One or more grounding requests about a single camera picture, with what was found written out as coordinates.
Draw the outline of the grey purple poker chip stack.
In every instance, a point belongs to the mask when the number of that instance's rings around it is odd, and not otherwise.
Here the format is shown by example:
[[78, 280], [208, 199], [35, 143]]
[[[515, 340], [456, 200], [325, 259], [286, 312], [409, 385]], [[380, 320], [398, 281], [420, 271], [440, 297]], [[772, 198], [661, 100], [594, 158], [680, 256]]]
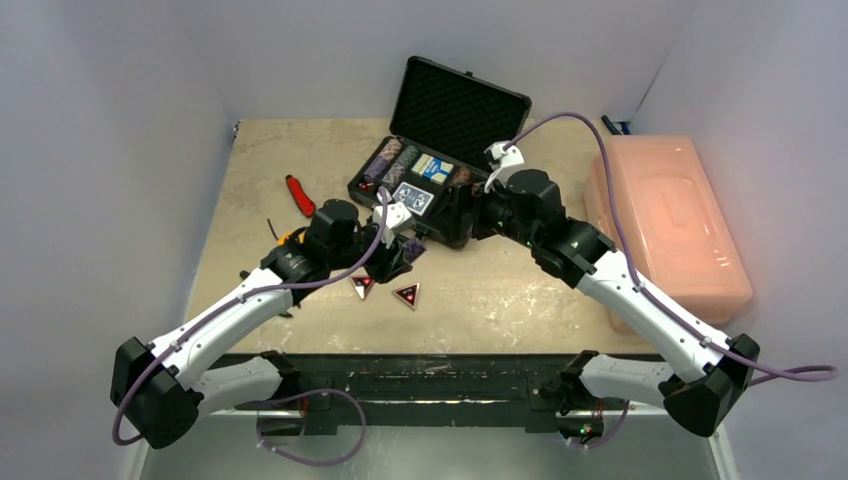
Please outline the grey purple poker chip stack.
[[423, 242], [417, 237], [411, 238], [405, 243], [403, 258], [407, 263], [412, 264], [425, 252], [426, 246]]

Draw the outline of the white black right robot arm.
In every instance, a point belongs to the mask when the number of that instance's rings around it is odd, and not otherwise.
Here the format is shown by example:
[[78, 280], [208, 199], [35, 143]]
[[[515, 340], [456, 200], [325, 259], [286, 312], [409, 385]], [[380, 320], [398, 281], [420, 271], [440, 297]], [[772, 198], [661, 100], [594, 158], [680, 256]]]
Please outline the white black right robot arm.
[[578, 354], [561, 372], [563, 414], [603, 398], [663, 408], [688, 432], [708, 437], [747, 389], [760, 347], [697, 318], [639, 273], [592, 224], [568, 216], [558, 185], [529, 169], [506, 183], [455, 186], [452, 202], [470, 217], [470, 236], [495, 235], [528, 247], [548, 275], [607, 307], [646, 339], [661, 361]]

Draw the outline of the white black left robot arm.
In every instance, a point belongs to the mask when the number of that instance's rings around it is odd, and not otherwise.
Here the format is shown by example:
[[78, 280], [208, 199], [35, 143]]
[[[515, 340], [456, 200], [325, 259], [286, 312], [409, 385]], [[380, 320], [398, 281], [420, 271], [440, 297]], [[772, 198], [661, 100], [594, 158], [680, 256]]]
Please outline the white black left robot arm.
[[292, 405], [298, 382], [272, 355], [259, 354], [236, 367], [213, 365], [266, 321], [359, 269], [376, 283], [411, 270], [416, 246], [404, 233], [414, 226], [413, 214], [389, 194], [378, 196], [366, 223], [352, 203], [326, 201], [308, 225], [281, 238], [201, 314], [152, 341], [124, 341], [115, 352], [109, 391], [117, 408], [113, 443], [144, 440], [161, 449], [217, 410], [260, 401], [275, 409]]

